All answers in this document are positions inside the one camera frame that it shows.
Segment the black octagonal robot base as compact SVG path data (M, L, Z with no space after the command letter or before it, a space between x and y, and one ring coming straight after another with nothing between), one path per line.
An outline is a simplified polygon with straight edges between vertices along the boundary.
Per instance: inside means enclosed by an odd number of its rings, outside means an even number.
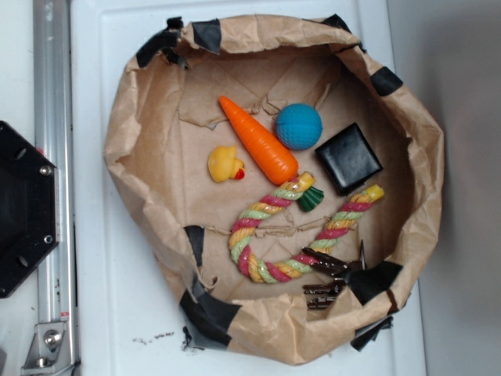
M8 298L59 243L57 167L1 122L1 297Z

